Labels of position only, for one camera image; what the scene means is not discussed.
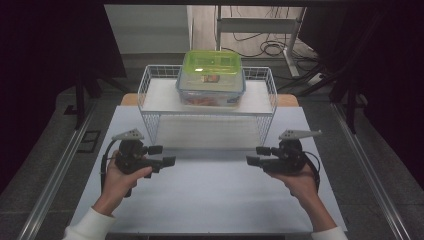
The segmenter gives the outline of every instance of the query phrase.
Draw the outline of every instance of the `container lid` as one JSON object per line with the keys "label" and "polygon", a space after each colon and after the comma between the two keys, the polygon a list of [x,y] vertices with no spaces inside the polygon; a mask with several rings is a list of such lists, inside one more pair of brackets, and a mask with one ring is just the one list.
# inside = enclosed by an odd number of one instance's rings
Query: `container lid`
{"label": "container lid", "polygon": [[240,69],[240,56],[230,51],[191,50],[184,57],[183,71],[188,74],[235,75]]}

